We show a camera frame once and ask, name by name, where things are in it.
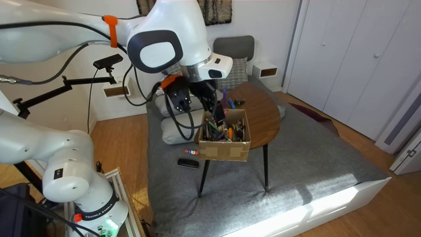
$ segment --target wooden floor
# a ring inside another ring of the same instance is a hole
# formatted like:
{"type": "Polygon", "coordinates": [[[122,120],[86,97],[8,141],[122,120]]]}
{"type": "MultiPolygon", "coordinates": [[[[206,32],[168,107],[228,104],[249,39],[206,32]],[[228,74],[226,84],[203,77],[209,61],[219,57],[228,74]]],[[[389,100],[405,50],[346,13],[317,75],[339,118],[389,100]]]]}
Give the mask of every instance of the wooden floor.
{"type": "MultiPolygon", "coordinates": [[[[288,94],[278,92],[277,96],[317,111],[288,94]]],[[[369,138],[332,120],[342,139],[388,172],[392,179],[367,206],[299,236],[421,236],[421,172],[395,175],[389,170],[394,156],[378,149],[369,138]]],[[[95,161],[103,162],[105,172],[120,167],[140,219],[150,222],[153,212],[147,195],[147,136],[147,116],[139,115],[98,122],[92,140],[95,161]]],[[[11,165],[0,164],[0,172],[1,187],[26,182],[11,165]]]]}

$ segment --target white closet door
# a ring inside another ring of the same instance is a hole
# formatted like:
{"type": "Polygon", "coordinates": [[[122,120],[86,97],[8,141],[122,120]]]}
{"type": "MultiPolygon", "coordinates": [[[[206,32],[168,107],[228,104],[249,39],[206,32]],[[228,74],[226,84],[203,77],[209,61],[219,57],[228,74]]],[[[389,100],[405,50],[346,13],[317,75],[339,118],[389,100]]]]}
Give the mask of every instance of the white closet door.
{"type": "Polygon", "coordinates": [[[410,3],[367,1],[323,112],[348,122],[410,3]]]}
{"type": "Polygon", "coordinates": [[[396,29],[348,126],[376,140],[421,72],[421,1],[413,0],[396,29]]]}
{"type": "Polygon", "coordinates": [[[365,3],[310,1],[288,93],[323,110],[365,3]]]}

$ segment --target white pillow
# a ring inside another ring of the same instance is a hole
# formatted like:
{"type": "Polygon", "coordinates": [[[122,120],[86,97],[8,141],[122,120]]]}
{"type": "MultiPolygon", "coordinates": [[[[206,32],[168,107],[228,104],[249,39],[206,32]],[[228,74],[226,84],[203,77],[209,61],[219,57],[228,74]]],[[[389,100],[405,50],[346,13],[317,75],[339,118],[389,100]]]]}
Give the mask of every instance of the white pillow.
{"type": "MultiPolygon", "coordinates": [[[[223,94],[218,90],[216,90],[216,95],[217,95],[218,100],[221,100],[222,97],[223,97],[223,94]]],[[[200,103],[200,100],[197,97],[190,95],[190,100],[192,101],[192,103],[190,104],[190,108],[191,108],[190,111],[203,109],[203,105],[202,105],[202,103],[200,103]]],[[[181,114],[180,111],[178,111],[174,108],[171,100],[169,100],[169,102],[170,102],[171,108],[173,109],[174,115],[181,114]]],[[[167,118],[170,116],[170,114],[168,113],[167,107],[165,106],[165,96],[164,95],[158,96],[155,99],[155,104],[158,107],[158,110],[161,112],[162,116],[167,117],[167,118]]]]}
{"type": "MultiPolygon", "coordinates": [[[[195,110],[192,113],[194,126],[200,125],[202,123],[203,110],[195,110]]],[[[179,114],[176,117],[176,120],[186,126],[190,126],[189,116],[186,113],[179,114]]],[[[189,143],[195,139],[198,129],[195,129],[193,137],[190,140],[185,140],[181,135],[179,130],[176,127],[176,124],[172,118],[165,118],[161,122],[162,129],[162,140],[169,145],[180,144],[180,143],[189,143]]],[[[191,129],[180,127],[183,134],[188,138],[191,133],[191,129]]]]}

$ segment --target dark rug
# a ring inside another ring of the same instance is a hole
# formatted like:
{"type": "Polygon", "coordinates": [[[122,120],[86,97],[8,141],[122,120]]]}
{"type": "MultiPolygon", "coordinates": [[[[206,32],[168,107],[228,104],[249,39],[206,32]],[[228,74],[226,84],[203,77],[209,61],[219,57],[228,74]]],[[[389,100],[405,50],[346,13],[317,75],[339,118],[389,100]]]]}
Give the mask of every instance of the dark rug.
{"type": "MultiPolygon", "coordinates": [[[[156,0],[136,0],[139,14],[147,15],[156,0]]],[[[232,0],[197,0],[202,10],[205,25],[231,23],[232,0]]]]}
{"type": "Polygon", "coordinates": [[[315,111],[313,111],[309,108],[306,108],[304,106],[296,105],[296,104],[293,104],[293,103],[289,103],[289,104],[292,105],[297,110],[299,110],[300,112],[302,112],[303,114],[305,114],[305,115],[309,116],[310,118],[316,120],[317,122],[319,122],[319,124],[323,125],[325,128],[329,129],[329,131],[331,131],[333,134],[335,134],[336,136],[339,137],[338,130],[336,129],[332,120],[330,120],[329,118],[325,118],[325,117],[321,116],[320,114],[318,114],[317,112],[315,112],[315,111]]]}

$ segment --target franka emika robot arm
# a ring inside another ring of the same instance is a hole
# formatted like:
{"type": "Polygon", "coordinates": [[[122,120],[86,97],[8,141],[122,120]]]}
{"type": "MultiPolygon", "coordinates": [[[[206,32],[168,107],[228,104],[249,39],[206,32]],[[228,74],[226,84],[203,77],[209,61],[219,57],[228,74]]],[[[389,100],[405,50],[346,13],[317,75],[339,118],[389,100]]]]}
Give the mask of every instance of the franka emika robot arm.
{"type": "MultiPolygon", "coordinates": [[[[0,63],[41,62],[67,49],[104,41],[111,41],[114,47],[126,46],[132,64],[147,73],[161,72],[179,62],[183,78],[196,94],[205,91],[212,79],[226,78],[232,67],[231,58],[210,50],[196,1],[157,0],[147,16],[117,19],[24,0],[0,0],[0,63]]],[[[18,83],[8,77],[0,81],[18,83]]],[[[82,217],[78,225],[99,235],[117,235],[128,207],[104,175],[93,169],[93,144],[87,133],[37,126],[0,109],[0,151],[2,163],[47,162],[44,196],[53,202],[74,201],[82,217]]],[[[70,228],[68,233],[78,236],[70,228]]]]}

